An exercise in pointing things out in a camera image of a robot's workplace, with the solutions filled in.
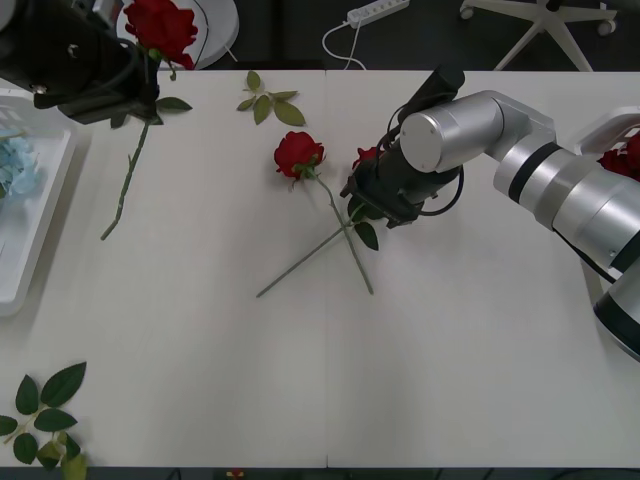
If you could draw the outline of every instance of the stem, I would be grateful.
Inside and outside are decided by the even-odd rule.
[[[353,226],[353,223],[351,221],[353,220],[353,217],[355,217],[356,213],[358,213],[358,210],[360,210],[362,207],[364,207],[364,204],[358,205],[358,207],[353,211],[353,213],[349,217],[349,224],[347,225],[347,227],[352,227]],[[341,232],[342,232],[342,227],[340,227],[338,230],[333,232],[320,245],[318,245],[316,248],[314,248],[309,253],[307,253],[304,257],[302,257],[300,260],[298,260],[296,263],[294,263],[291,267],[289,267],[286,272],[284,272],[282,275],[280,275],[278,278],[276,278],[273,282],[271,282],[269,285],[267,285],[267,287],[265,289],[263,289],[258,295],[256,295],[256,298],[262,297],[265,293],[267,293],[269,290],[271,290],[273,287],[275,287],[278,283],[280,283],[282,280],[284,280],[284,278],[287,277],[296,268],[298,268],[304,262],[309,260],[318,250],[322,249],[322,247],[324,247],[327,243],[329,243],[331,240],[333,240],[338,235],[340,235]]]
[[[27,427],[29,426],[29,424],[31,422],[33,422],[35,420],[35,418],[40,414],[40,412],[42,411],[42,408],[39,408],[38,411],[36,413],[34,413],[33,415],[31,415],[31,418],[29,418],[29,420],[26,421],[26,423],[24,425],[20,425],[18,427],[18,429],[13,432],[11,435],[9,435],[7,437],[7,439],[3,442],[5,445],[7,443],[9,443],[11,440],[13,440],[14,438],[16,438],[18,435],[24,433],[24,431],[27,429]]]
[[[124,185],[122,185],[122,191],[120,192],[120,200],[118,200],[118,210],[116,211],[116,218],[111,223],[111,225],[109,225],[109,228],[107,228],[102,234],[100,240],[106,240],[107,237],[111,235],[111,232],[113,232],[113,229],[116,228],[118,222],[120,222],[122,209],[124,208],[124,198],[127,196],[127,192],[129,191],[129,185],[131,184],[131,179],[133,178],[133,171],[136,168],[138,158],[140,157],[140,153],[142,152],[142,147],[144,146],[144,142],[147,139],[147,133],[149,132],[150,125],[150,121],[144,124],[144,129],[142,130],[142,134],[140,135],[140,140],[138,140],[138,148],[136,149],[136,153],[133,154],[133,158],[129,158],[129,171],[127,172],[127,177],[124,180]]]
[[[342,228],[342,233],[344,233],[344,236],[347,238],[347,243],[349,244],[349,248],[351,249],[351,255],[353,255],[353,259],[356,261],[356,265],[358,265],[358,269],[360,270],[360,274],[362,275],[362,278],[364,279],[364,283],[367,285],[367,290],[369,291],[369,293],[371,295],[373,295],[373,287],[371,286],[371,282],[369,281],[369,277],[367,276],[367,272],[365,271],[364,267],[362,266],[362,262],[360,261],[360,257],[358,257],[358,252],[356,252],[356,247],[353,245],[353,241],[351,240],[351,235],[349,235],[349,231],[347,230],[347,225],[344,223],[344,220],[342,219],[342,215],[340,215],[340,211],[338,210],[338,207],[336,206],[336,202],[333,199],[333,193],[331,193],[331,189],[329,187],[327,187],[327,185],[320,180],[320,177],[318,177],[318,175],[316,175],[316,172],[313,171],[313,168],[307,168],[306,173],[309,177],[313,178],[314,180],[316,180],[321,186],[322,188],[324,188],[327,193],[329,194],[329,200],[331,201],[331,208],[333,208],[333,212],[336,214],[336,217],[338,218],[338,221],[340,222],[340,227]]]

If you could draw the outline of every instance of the red rose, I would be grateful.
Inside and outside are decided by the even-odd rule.
[[[629,143],[627,143],[627,157],[631,168],[640,170],[640,134],[629,139]]]
[[[360,158],[358,158],[358,160],[353,162],[353,166],[351,167],[351,170],[355,170],[356,167],[360,165],[360,163],[366,160],[373,160],[374,158],[376,158],[376,147],[372,147],[369,150],[364,150],[363,148],[359,148],[358,156]]]
[[[295,165],[320,165],[324,160],[324,147],[316,143],[308,133],[289,132],[280,142],[274,153],[278,172],[285,176],[300,179],[301,172],[294,172]]]
[[[640,181],[640,135],[635,135],[620,150],[609,150],[600,159],[605,170]]]
[[[179,9],[171,0],[134,0],[124,9],[129,23],[126,30],[140,44],[160,51],[167,59],[188,70],[195,65],[184,49],[196,40],[193,10]]]

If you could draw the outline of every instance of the rose stem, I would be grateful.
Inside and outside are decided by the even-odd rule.
[[[322,186],[322,188],[324,188],[327,191],[327,193],[329,194],[329,200],[331,201],[331,208],[333,208],[333,212],[336,214],[336,217],[338,218],[338,221],[340,222],[340,227],[342,228],[342,233],[344,233],[344,236],[347,237],[347,243],[349,244],[349,248],[351,249],[351,255],[353,255],[353,258],[356,261],[356,265],[358,265],[358,269],[360,270],[360,273],[362,274],[362,278],[364,279],[364,283],[367,284],[367,290],[369,290],[369,293],[371,295],[373,295],[373,287],[371,286],[371,282],[369,281],[369,277],[367,276],[367,272],[365,271],[364,267],[362,266],[362,262],[360,262],[360,257],[358,257],[358,252],[356,252],[356,247],[353,245],[353,241],[351,240],[351,235],[349,235],[349,231],[347,230],[347,226],[345,225],[344,220],[342,219],[342,215],[340,215],[340,211],[338,210],[338,207],[336,206],[336,202],[333,199],[333,193],[331,193],[331,189],[329,187],[327,187],[327,185],[322,180],[320,180],[320,177],[318,177],[318,175],[316,175],[316,172],[313,171],[313,167],[305,169],[305,172],[309,177],[311,177],[314,180],[316,180]]]
[[[140,135],[140,140],[138,140],[138,148],[136,149],[136,153],[133,154],[133,158],[129,157],[129,171],[127,172],[127,177],[124,180],[124,185],[122,185],[122,191],[120,192],[120,200],[118,200],[118,210],[116,211],[116,218],[111,223],[111,225],[109,225],[109,228],[107,228],[102,234],[100,240],[106,240],[120,221],[120,217],[122,216],[122,209],[124,208],[124,198],[129,191],[129,185],[131,184],[131,179],[133,178],[133,171],[136,168],[138,158],[140,157],[140,153],[142,152],[142,147],[144,146],[144,142],[147,139],[147,133],[149,132],[150,125],[151,121],[145,122],[144,129],[142,130],[142,134]]]
[[[353,220],[353,217],[355,216],[355,214],[358,213],[358,210],[360,210],[362,207],[364,207],[364,204],[363,205],[358,205],[358,207],[353,211],[353,213],[351,214],[351,217],[349,217],[349,224],[347,225],[347,227],[353,226],[353,223],[351,223],[351,220]],[[318,250],[322,249],[322,247],[324,247],[327,243],[329,243],[331,240],[333,240],[338,235],[340,235],[340,233],[342,233],[342,227],[340,227],[338,230],[333,232],[320,245],[318,245],[316,248],[314,248],[309,253],[307,253],[304,257],[302,257],[300,260],[298,260],[296,263],[294,263],[291,267],[289,267],[286,272],[284,272],[282,275],[280,275],[278,278],[276,278],[273,282],[271,282],[269,285],[267,285],[267,287],[264,290],[262,290],[258,295],[256,295],[256,298],[262,297],[265,293],[267,293],[269,290],[271,290],[273,287],[275,287],[278,283],[280,283],[285,277],[287,277],[296,268],[298,268],[304,262],[309,260]]]

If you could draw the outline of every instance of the blue flower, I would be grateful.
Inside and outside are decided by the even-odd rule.
[[[6,138],[15,134],[0,130],[0,187],[9,197],[33,191],[40,179],[33,146],[22,137]]]

